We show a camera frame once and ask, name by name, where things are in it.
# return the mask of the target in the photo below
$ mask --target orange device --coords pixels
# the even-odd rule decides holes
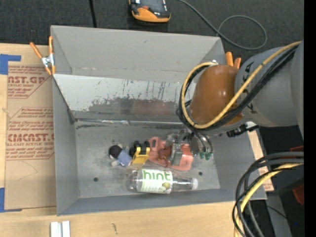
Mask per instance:
[[[167,23],[170,12],[166,0],[128,0],[132,16],[142,23]]]

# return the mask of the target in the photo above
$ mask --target blue tape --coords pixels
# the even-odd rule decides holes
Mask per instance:
[[[0,188],[0,212],[4,212],[4,188]]]
[[[9,61],[21,61],[21,55],[0,54],[0,75],[8,74]]]
[[[21,209],[16,210],[5,210],[4,209],[4,188],[0,188],[0,213],[8,211],[21,211]]]

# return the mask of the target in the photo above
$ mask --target cardboard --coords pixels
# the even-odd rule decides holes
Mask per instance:
[[[0,188],[4,187],[7,75],[0,75]]]
[[[47,55],[47,46],[38,48]],[[1,110],[7,119],[6,135],[1,133],[6,149],[4,208],[54,206],[52,78],[29,45],[0,44],[0,53],[21,55],[20,62],[8,63],[7,106]]]

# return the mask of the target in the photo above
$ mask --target gray bin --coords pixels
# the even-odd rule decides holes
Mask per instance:
[[[195,156],[180,173],[198,179],[191,192],[130,193],[125,168],[111,167],[108,157],[114,144],[163,139],[184,128],[175,114],[182,83],[202,62],[226,62],[220,38],[64,26],[52,26],[51,35],[57,215],[235,199],[239,178],[255,160],[247,134],[211,138],[214,157]],[[264,191],[255,197],[265,198]]]

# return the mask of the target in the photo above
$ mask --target bottle cap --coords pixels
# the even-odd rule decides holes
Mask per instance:
[[[192,190],[196,190],[198,188],[197,178],[192,178],[192,182],[193,182]]]

